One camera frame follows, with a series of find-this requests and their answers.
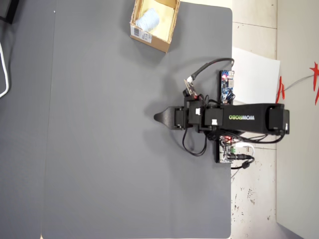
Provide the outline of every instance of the white paper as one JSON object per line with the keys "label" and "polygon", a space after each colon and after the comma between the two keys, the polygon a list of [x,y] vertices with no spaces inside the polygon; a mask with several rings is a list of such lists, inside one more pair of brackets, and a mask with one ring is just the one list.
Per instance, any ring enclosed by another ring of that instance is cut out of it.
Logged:
{"label": "white paper", "polygon": [[246,104],[274,103],[280,61],[233,47],[235,100]]}
{"label": "white paper", "polygon": [[232,9],[232,5],[233,5],[232,0],[181,0],[181,1],[196,3],[196,4],[203,4],[203,5],[210,5],[210,6],[228,7],[230,9]]}

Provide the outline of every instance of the connector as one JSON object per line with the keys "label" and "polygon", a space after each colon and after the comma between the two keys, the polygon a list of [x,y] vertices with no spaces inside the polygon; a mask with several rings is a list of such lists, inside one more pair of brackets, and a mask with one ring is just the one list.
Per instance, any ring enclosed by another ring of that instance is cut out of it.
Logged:
{"label": "connector", "polygon": [[246,160],[246,159],[253,159],[251,155],[247,154],[228,154],[227,158],[229,160]]}
{"label": "connector", "polygon": [[243,169],[246,169],[250,166],[250,162],[249,161],[245,161],[243,162],[243,164],[241,165],[243,167]]}
{"label": "connector", "polygon": [[189,83],[192,83],[192,81],[193,81],[192,76],[188,77],[186,81],[189,82]]}

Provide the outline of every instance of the open cardboard box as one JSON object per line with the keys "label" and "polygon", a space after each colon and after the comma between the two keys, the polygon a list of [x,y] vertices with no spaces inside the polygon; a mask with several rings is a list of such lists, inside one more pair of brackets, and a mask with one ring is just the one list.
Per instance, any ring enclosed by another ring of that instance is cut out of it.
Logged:
{"label": "open cardboard box", "polygon": [[[131,17],[131,38],[152,46],[160,51],[168,52],[176,25],[180,0],[135,0]],[[154,7],[158,12],[159,25],[150,32],[142,31],[135,24],[146,10]]]}

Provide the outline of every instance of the cable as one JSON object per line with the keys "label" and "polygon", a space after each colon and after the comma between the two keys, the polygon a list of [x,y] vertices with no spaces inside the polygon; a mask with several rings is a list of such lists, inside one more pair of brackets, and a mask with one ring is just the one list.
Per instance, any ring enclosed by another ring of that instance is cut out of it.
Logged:
{"label": "cable", "polygon": [[224,135],[224,136],[230,136],[230,137],[233,137],[234,139],[240,140],[240,141],[242,141],[242,142],[247,142],[247,143],[259,143],[259,144],[278,143],[278,142],[280,142],[280,141],[284,138],[284,136],[285,136],[285,134],[283,134],[283,135],[281,135],[278,139],[273,140],[273,141],[260,141],[260,139],[259,139],[259,140],[252,140],[252,139],[249,139],[249,138],[246,138],[246,137],[243,137],[243,136],[240,136],[240,135],[236,135],[236,134],[234,134],[234,133],[227,132],[227,131],[224,131],[224,130],[222,130],[221,133],[222,133],[222,135]]}
{"label": "cable", "polygon": [[235,94],[233,93],[233,91],[230,91],[230,92],[228,92],[228,95],[227,95],[227,97],[226,97],[226,100],[228,101],[228,102],[232,102],[234,99],[235,99]]}
{"label": "cable", "polygon": [[7,73],[6,67],[5,67],[5,62],[4,62],[3,50],[2,50],[1,42],[0,42],[0,55],[1,55],[2,68],[3,68],[3,71],[4,71],[4,78],[5,78],[5,91],[3,91],[0,94],[0,98],[1,98],[2,96],[4,96],[9,91],[9,79],[8,79],[8,73]]}
{"label": "cable", "polygon": [[205,136],[205,144],[204,144],[204,148],[202,149],[202,151],[199,152],[199,153],[194,153],[194,152],[188,150],[188,149],[186,148],[186,146],[185,146],[185,138],[186,138],[186,135],[187,135],[187,130],[188,130],[188,128],[185,129],[185,133],[184,133],[183,141],[182,141],[182,144],[183,144],[184,149],[185,149],[188,153],[190,153],[191,155],[193,155],[193,156],[196,156],[196,157],[202,156],[202,155],[205,153],[206,148],[207,148],[207,136]]}
{"label": "cable", "polygon": [[239,169],[237,169],[236,173],[234,173],[233,176],[230,177],[230,179],[232,179],[233,177],[235,177],[235,175],[239,172]]}
{"label": "cable", "polygon": [[250,147],[250,148],[252,148],[253,149],[252,156],[255,155],[255,148],[254,148],[254,146],[252,144],[249,144],[249,143],[246,143],[246,142],[235,142],[234,144],[237,145],[238,147]]}
{"label": "cable", "polygon": [[255,158],[251,156],[251,161],[247,160],[247,161],[243,162],[241,166],[239,166],[239,167],[232,167],[231,169],[238,169],[238,170],[241,169],[241,168],[246,169],[246,168],[248,168],[248,167],[250,166],[250,164],[252,164],[254,161],[255,161]]}
{"label": "cable", "polygon": [[199,75],[199,73],[201,73],[203,70],[205,70],[208,66],[215,64],[217,62],[221,62],[221,61],[231,61],[231,66],[234,65],[235,60],[233,58],[219,58],[219,59],[215,59],[211,62],[206,63],[205,65],[203,65],[201,68],[199,68],[197,71],[195,71],[193,74],[191,74],[191,79],[188,78],[187,81],[194,81],[196,79],[196,77]]}
{"label": "cable", "polygon": [[291,85],[289,85],[288,87],[285,87],[285,92],[286,92],[288,89],[290,89],[291,87],[295,86],[296,84],[298,84],[298,83],[300,83],[300,82],[302,82],[302,81],[304,81],[304,80],[306,80],[306,79],[308,79],[308,78],[310,78],[310,77],[313,77],[313,76],[314,76],[314,75],[306,76],[306,77],[303,77],[303,78],[301,78],[301,79],[299,79],[299,80],[293,82],[293,83],[292,83]]}
{"label": "cable", "polygon": [[251,137],[251,138],[249,138],[249,139],[262,137],[261,139],[257,139],[258,141],[261,141],[261,140],[265,139],[267,136],[268,136],[268,134],[264,134],[264,135],[260,135],[260,136],[256,136],[256,137]]}
{"label": "cable", "polygon": [[208,100],[208,103],[215,103],[215,104],[218,104],[218,105],[221,104],[220,102],[218,102],[218,101],[216,101],[216,100]]}

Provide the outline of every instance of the tiled floor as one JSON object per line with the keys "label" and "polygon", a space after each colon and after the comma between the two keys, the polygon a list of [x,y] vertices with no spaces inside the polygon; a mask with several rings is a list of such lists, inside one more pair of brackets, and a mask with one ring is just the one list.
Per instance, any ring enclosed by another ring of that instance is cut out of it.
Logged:
{"label": "tiled floor", "polygon": [[[233,10],[233,46],[277,57],[277,0],[185,0]],[[232,239],[298,239],[276,223],[276,146],[257,145],[256,162],[231,179]]]}

